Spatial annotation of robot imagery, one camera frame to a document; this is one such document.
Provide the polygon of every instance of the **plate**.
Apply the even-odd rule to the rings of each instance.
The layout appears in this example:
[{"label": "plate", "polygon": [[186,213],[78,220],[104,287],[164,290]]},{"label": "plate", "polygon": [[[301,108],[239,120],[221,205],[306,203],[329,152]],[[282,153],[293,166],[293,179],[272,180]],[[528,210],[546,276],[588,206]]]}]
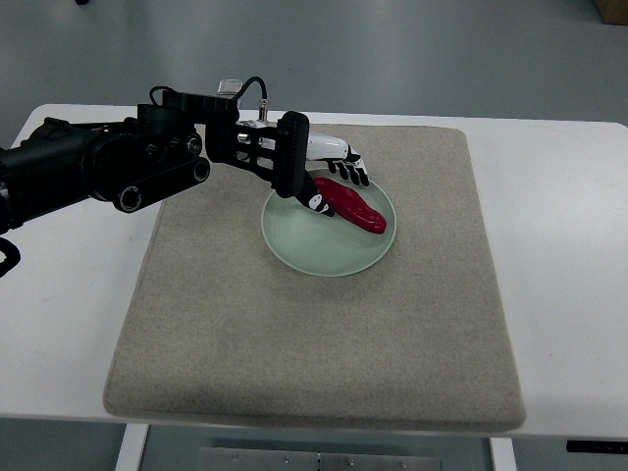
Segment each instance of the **plate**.
[{"label": "plate", "polygon": [[338,214],[333,218],[307,209],[296,198],[280,198],[274,191],[262,210],[262,233],[271,251],[294,270],[318,277],[343,277],[380,260],[391,248],[396,214],[387,195],[375,183],[355,186],[327,170],[311,171],[351,186],[387,221],[383,234],[368,233]]}]

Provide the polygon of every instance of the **black cable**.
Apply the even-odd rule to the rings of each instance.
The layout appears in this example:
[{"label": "black cable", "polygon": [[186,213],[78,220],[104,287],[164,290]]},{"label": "black cable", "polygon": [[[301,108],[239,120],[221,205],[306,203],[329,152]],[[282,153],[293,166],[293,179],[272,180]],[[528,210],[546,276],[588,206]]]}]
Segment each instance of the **black cable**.
[{"label": "black cable", "polygon": [[166,90],[166,91],[172,91],[172,92],[177,93],[176,90],[170,88],[169,86],[164,86],[164,85],[153,86],[148,92],[148,96],[150,96],[150,101],[152,101],[153,105],[155,106],[158,106],[158,103],[157,103],[157,100],[155,100],[155,97],[153,95],[156,91],[159,91],[159,90]]},{"label": "black cable", "polygon": [[0,262],[0,278],[2,278],[20,263],[22,257],[18,248],[2,237],[0,237],[0,253],[4,253],[5,256],[5,259]]},{"label": "black cable", "polygon": [[253,76],[251,77],[249,80],[247,80],[244,85],[242,86],[242,88],[239,90],[238,93],[235,94],[234,98],[232,98],[232,100],[239,100],[242,95],[244,94],[244,92],[251,86],[251,84],[253,82],[258,82],[259,86],[262,88],[262,99],[266,100],[268,99],[268,94],[266,93],[266,83],[264,83],[264,80],[262,80],[262,78],[258,77],[258,76]]}]

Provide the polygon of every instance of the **table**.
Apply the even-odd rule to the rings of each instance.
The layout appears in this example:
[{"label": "table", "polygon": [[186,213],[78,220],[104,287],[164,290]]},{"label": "table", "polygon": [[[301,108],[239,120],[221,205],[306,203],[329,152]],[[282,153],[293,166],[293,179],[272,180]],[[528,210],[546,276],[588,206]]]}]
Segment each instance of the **table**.
[{"label": "table", "polygon": [[[106,122],[134,114],[134,107],[44,105],[16,142],[46,116]],[[507,435],[627,438],[628,130],[609,123],[307,115],[312,123],[440,126],[467,134],[527,410],[523,426]],[[101,397],[158,209],[126,215],[87,200],[5,235],[23,262],[0,281],[0,415],[120,420]]]}]

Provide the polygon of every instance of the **metal bracket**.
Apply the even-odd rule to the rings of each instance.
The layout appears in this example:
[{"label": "metal bracket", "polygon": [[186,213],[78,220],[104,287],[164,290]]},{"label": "metal bracket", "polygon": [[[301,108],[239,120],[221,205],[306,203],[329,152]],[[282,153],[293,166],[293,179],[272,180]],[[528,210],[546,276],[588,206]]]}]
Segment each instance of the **metal bracket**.
[{"label": "metal bracket", "polygon": [[432,457],[202,447],[198,471],[441,471]]}]

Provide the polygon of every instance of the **red pepper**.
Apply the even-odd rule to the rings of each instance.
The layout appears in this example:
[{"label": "red pepper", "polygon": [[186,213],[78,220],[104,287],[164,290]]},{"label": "red pepper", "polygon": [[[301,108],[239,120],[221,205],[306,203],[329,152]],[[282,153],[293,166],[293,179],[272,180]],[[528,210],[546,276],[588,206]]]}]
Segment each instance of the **red pepper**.
[{"label": "red pepper", "polygon": [[357,191],[325,177],[314,177],[314,184],[330,207],[364,231],[383,234],[386,219],[371,208]]}]

